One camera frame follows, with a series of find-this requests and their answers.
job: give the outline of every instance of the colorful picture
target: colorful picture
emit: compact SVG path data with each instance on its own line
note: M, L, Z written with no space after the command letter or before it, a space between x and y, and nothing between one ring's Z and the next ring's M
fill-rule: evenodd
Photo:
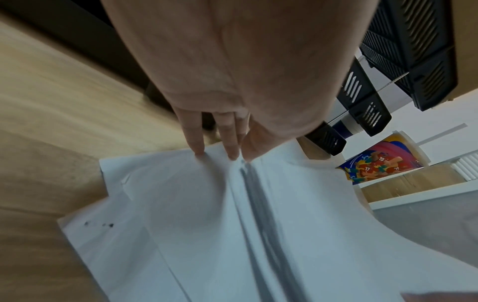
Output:
M356 185L423 167L418 156L406 146L406 141L403 135L394 133L338 168L344 170L347 178Z

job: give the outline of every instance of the cartoon illustration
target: cartoon illustration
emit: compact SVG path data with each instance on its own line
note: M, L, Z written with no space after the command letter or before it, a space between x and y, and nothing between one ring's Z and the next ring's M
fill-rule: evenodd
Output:
M404 144L405 141L399 133L392 134L338 168L344 170L347 178L356 185L423 167Z

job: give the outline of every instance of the white wall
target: white wall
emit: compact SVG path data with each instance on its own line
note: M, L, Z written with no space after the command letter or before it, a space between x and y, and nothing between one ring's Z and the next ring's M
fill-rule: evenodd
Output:
M462 123L468 127L421 146L431 164L478 150L478 90L425 112L415 108L413 103L408 103L392 113L392 121L382 133L369 137L362 132L349 138L343 156L354 156L394 130L404 131L415 142L419 142Z

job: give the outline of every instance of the stack of papers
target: stack of papers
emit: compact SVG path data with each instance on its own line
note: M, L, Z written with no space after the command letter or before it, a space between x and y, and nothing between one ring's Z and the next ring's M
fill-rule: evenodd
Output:
M59 220L111 302L403 301L478 291L478 269L389 230L296 141L100 161L109 197Z

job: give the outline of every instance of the colorful poster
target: colorful poster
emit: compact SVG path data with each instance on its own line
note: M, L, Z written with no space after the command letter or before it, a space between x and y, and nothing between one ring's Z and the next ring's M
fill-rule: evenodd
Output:
M427 165L413 142L402 133L393 133L338 166L354 185Z

